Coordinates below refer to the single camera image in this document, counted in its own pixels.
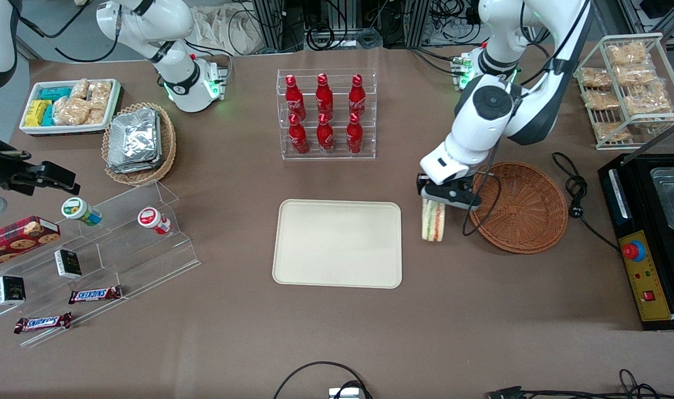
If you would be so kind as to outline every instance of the white bag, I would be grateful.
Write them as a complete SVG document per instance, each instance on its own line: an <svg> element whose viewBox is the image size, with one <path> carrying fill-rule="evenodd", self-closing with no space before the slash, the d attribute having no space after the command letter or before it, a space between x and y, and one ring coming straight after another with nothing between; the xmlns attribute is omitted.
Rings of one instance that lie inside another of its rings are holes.
<svg viewBox="0 0 674 399"><path fill-rule="evenodd" d="M192 7L192 15L195 18L195 43L198 45L222 48L233 55L253 54L264 47L259 23L251 16L256 15L251 3L243 3L243 7L240 3L195 6Z"/></svg>

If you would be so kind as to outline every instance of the yellow panel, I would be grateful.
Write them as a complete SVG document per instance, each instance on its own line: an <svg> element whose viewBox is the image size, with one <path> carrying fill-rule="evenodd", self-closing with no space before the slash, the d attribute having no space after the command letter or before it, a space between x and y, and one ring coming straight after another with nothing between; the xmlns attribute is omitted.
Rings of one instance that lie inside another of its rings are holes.
<svg viewBox="0 0 674 399"><path fill-rule="evenodd" d="M660 285L660 278L657 274L657 269L650 256L650 248L648 247L645 233L642 231L632 233L629 236L620 238L620 248L623 245L633 241L639 241L645 247L645 258L639 262L632 259L624 258L625 268L628 271L628 278L630 279L630 286L633 288L633 295L635 296L638 311L640 311L640 319L642 321L661 321L670 319L670 308L667 307L667 300ZM652 291L655 294L654 300L644 300L644 293Z"/></svg>

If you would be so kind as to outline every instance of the blue snack package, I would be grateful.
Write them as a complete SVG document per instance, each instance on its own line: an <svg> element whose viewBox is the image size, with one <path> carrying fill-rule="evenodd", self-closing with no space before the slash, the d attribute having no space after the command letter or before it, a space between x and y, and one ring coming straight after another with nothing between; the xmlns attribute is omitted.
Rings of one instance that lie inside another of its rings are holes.
<svg viewBox="0 0 674 399"><path fill-rule="evenodd" d="M54 106L50 105L46 107L44 111L44 118L41 120L41 126L54 126Z"/></svg>
<svg viewBox="0 0 674 399"><path fill-rule="evenodd" d="M46 88L41 89L39 99L50 99L56 101L63 96L71 96L71 88Z"/></svg>

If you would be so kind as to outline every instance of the black machine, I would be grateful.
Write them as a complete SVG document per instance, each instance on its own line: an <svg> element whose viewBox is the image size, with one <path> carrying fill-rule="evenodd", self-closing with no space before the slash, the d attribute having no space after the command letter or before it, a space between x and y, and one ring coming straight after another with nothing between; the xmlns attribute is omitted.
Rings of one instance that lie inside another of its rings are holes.
<svg viewBox="0 0 674 399"><path fill-rule="evenodd" d="M34 165L27 161L31 154L17 151L0 141L0 188L25 195L34 194L35 187L51 187L78 195L81 186L74 182L76 174L53 162Z"/></svg>
<svg viewBox="0 0 674 399"><path fill-rule="evenodd" d="M623 157L598 175L640 320L674 329L674 155Z"/></svg>

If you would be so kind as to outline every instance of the small black box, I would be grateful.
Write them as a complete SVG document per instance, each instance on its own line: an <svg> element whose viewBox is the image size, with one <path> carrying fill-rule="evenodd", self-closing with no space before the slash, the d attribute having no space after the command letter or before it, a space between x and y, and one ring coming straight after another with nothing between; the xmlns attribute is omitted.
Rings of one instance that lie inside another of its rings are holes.
<svg viewBox="0 0 674 399"><path fill-rule="evenodd" d="M23 278L15 275L0 276L0 305L20 305L25 300Z"/></svg>
<svg viewBox="0 0 674 399"><path fill-rule="evenodd" d="M75 252L60 249L54 253L54 256L56 258L56 270L61 277L81 277L81 265L78 263L78 256Z"/></svg>

